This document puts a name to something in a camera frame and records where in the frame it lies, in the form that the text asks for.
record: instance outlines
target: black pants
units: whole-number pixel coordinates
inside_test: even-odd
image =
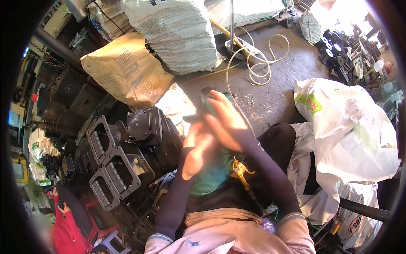
[[[262,148],[285,172],[289,165],[295,145],[296,132],[289,124],[274,124],[258,137]],[[255,170],[249,160],[244,163],[249,171]],[[266,208],[272,203],[268,183],[264,182],[261,172],[244,174],[257,200]],[[201,197],[188,197],[186,210],[189,213],[202,212],[218,208],[239,208],[262,215],[261,209],[252,201],[237,178],[227,178],[214,192]]]
[[[71,209],[73,218],[76,225],[82,231],[82,235],[88,239],[92,231],[92,221],[84,208],[75,195],[69,190],[69,187],[62,185],[61,182],[56,183],[56,190],[58,192],[59,200],[66,202],[66,205]]]

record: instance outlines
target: green logo on bag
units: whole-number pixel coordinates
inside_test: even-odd
[[[35,142],[32,144],[31,149],[35,150],[39,148],[39,142]]]
[[[323,109],[319,101],[313,94],[298,94],[296,101],[307,106],[307,109],[311,110],[311,115]]]

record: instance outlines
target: black arm sleeve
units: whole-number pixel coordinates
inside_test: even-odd
[[[269,184],[269,195],[279,208],[279,215],[301,212],[296,193],[282,169],[274,162],[249,130],[229,130],[242,147],[244,155],[261,171],[264,181]]]
[[[179,165],[172,185],[155,218],[154,233],[164,234],[175,240],[175,232],[183,221],[186,212],[186,202],[195,176],[189,180],[182,178],[182,169],[186,156],[193,147],[183,148],[179,156]]]

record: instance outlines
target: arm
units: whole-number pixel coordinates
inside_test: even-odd
[[[243,154],[254,163],[264,176],[264,181],[269,186],[269,195],[279,208],[280,216],[293,212],[300,213],[301,210],[292,184],[278,164],[262,149],[259,141],[251,135],[249,130],[230,129],[229,132],[241,146]]]
[[[294,254],[315,254],[307,221],[301,213],[291,213],[279,221],[276,235]]]
[[[62,221],[62,216],[60,215],[60,212],[58,212],[58,201],[59,201],[59,197],[58,197],[58,192],[56,191],[56,187],[54,187],[54,189],[52,190],[52,194],[54,196],[54,202],[55,202],[55,223],[61,223]]]
[[[150,239],[157,237],[166,239],[169,243],[175,240],[175,232],[185,215],[190,186],[194,176],[203,166],[203,152],[210,146],[213,139],[210,134],[204,131],[203,123],[196,123],[190,127],[180,154],[178,171],[166,194],[164,203],[158,210],[154,235]]]
[[[182,223],[186,211],[186,201],[189,196],[190,186],[192,186],[194,177],[189,180],[182,178],[182,169],[186,156],[193,147],[182,149],[178,171],[173,179],[172,185],[166,194],[164,203],[159,208],[155,219],[154,233],[160,233],[175,239],[175,232]]]
[[[75,240],[72,244],[73,247],[75,248],[77,253],[85,253],[87,249],[87,240],[85,237],[82,235],[82,232],[76,225],[76,221],[72,215],[71,209],[65,204],[65,208],[62,210],[59,208],[59,210],[65,215],[65,223],[69,225],[69,228],[71,230],[71,233],[73,235],[73,239]]]
[[[268,183],[269,195],[272,196],[282,216],[300,212],[296,193],[289,179],[262,150],[259,141],[251,135],[231,102],[222,93],[211,91],[210,94],[213,98],[207,100],[211,103],[216,116],[207,114],[204,118],[220,143],[229,150],[242,152],[255,164],[264,181]]]

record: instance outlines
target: green cloth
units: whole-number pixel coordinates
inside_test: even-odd
[[[231,95],[228,92],[223,92],[223,94],[231,101]],[[207,98],[213,97],[211,95],[207,95],[206,97],[201,96],[203,104],[202,110],[203,112],[216,116],[213,106],[206,100]],[[193,123],[200,120],[200,118],[200,114],[194,114],[183,117],[183,120],[188,123]],[[231,153],[225,148],[221,148],[220,151],[221,153],[214,159],[214,162],[204,166],[196,175],[190,188],[190,195],[201,197],[210,194],[230,176],[232,173],[231,165],[233,163]]]
[[[190,187],[189,194],[195,197],[205,196],[215,191],[231,174],[230,152],[223,148],[212,164],[204,166]]]

